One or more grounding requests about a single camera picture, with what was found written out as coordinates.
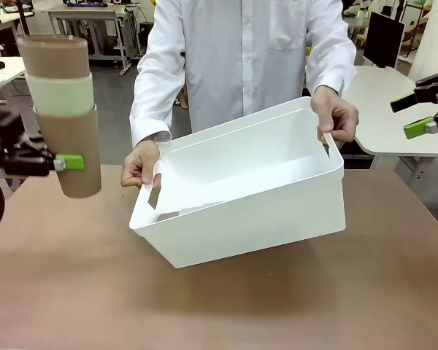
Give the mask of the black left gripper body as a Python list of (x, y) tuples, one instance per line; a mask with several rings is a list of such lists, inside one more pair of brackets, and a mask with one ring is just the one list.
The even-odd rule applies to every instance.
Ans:
[(0, 111), (0, 169), (13, 176), (48, 176), (54, 170), (55, 156), (42, 146), (25, 140), (19, 114)]

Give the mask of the brown tall cup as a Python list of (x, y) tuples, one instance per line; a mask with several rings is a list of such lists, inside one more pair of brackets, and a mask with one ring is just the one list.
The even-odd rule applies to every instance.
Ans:
[(17, 44), (28, 75), (48, 79), (74, 79), (90, 74), (88, 43), (83, 38), (21, 35)]
[(88, 198), (101, 189), (97, 108), (77, 117), (36, 114), (47, 149), (54, 155), (82, 155), (82, 171), (56, 172), (64, 195)]

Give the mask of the pale green tall cup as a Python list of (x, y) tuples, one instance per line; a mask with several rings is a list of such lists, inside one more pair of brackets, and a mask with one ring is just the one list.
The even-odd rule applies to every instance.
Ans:
[(92, 74), (71, 79), (51, 79), (25, 73), (25, 78), (37, 114), (77, 117), (94, 108)]

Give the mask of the white plastic basket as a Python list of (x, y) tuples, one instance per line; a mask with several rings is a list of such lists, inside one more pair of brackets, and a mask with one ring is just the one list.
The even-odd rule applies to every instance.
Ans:
[(130, 228), (184, 268), (342, 231), (344, 161), (308, 97), (160, 146)]

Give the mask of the person's left forearm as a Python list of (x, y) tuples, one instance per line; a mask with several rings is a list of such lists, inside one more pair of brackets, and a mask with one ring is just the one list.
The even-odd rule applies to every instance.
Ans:
[(354, 61), (356, 47), (347, 35), (347, 29), (329, 34), (307, 33), (310, 55), (306, 63), (307, 88), (313, 95), (317, 88), (331, 88), (342, 95), (356, 77)]

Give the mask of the person's right forearm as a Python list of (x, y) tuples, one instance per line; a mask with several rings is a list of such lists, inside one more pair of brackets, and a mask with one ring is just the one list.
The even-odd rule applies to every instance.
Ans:
[(146, 54), (138, 63), (134, 83), (134, 101), (129, 122), (131, 143), (135, 147), (144, 139), (158, 143), (172, 140), (172, 110), (180, 92), (180, 80), (185, 77), (185, 53), (174, 59), (174, 71), (166, 69), (164, 59)]

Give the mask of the person's left hand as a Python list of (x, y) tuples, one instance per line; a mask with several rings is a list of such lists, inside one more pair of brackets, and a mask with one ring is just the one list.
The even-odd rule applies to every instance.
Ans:
[(330, 133), (338, 148), (352, 142), (359, 123), (357, 108), (342, 99), (330, 87), (319, 86), (311, 97), (311, 108), (318, 116), (318, 138), (326, 143), (323, 134)]

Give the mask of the person's right hand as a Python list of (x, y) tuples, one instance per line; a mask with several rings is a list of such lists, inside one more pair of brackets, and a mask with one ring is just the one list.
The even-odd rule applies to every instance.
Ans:
[(154, 136), (141, 140), (126, 156), (121, 173), (122, 187), (138, 187), (152, 184), (161, 185), (161, 175), (154, 174), (154, 165), (160, 158), (160, 151)]

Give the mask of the white side table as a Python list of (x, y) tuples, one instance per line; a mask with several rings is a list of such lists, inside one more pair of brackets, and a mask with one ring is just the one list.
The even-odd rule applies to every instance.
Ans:
[(342, 97), (359, 110), (356, 141), (379, 156), (438, 157), (438, 133), (406, 139), (403, 127), (438, 111), (434, 104), (417, 104), (393, 113), (390, 102), (411, 93), (415, 83), (392, 68), (356, 66), (356, 78)]

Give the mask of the black monitor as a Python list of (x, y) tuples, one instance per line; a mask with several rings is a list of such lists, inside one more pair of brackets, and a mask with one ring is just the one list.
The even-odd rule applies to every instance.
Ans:
[(366, 34), (365, 59), (380, 68), (395, 68), (403, 37), (402, 22), (373, 12)]

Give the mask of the white work table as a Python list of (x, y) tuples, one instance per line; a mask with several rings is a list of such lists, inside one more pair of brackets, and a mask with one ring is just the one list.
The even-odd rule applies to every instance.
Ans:
[(25, 78), (25, 66), (21, 57), (0, 57), (5, 67), (0, 69), (0, 87), (5, 86), (14, 79)]

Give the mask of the white desk with dark items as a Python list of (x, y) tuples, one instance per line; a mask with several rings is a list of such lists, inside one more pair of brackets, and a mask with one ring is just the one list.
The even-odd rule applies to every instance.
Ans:
[(19, 56), (17, 27), (23, 27), (20, 15), (0, 12), (0, 57)]

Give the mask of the black stand pole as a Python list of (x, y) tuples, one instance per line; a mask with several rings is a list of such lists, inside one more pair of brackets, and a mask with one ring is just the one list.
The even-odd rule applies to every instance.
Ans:
[(18, 13), (20, 16), (20, 24), (22, 26), (23, 33), (25, 35), (29, 35), (30, 32), (28, 29), (25, 13), (33, 10), (32, 0), (15, 0), (15, 4), (18, 8)]

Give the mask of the grey metal desk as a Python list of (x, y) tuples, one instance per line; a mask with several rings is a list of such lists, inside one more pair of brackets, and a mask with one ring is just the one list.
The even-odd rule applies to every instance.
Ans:
[(102, 3), (96, 7), (68, 1), (47, 11), (54, 34), (78, 36), (87, 41), (92, 61), (111, 61), (124, 76), (132, 61), (141, 58), (135, 4)]

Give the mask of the person in white coat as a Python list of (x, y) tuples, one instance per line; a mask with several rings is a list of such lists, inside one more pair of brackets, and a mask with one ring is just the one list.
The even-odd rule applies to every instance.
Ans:
[(198, 132), (300, 97), (309, 31), (347, 29), (341, 0), (156, 0), (147, 51), (174, 71), (185, 53)]

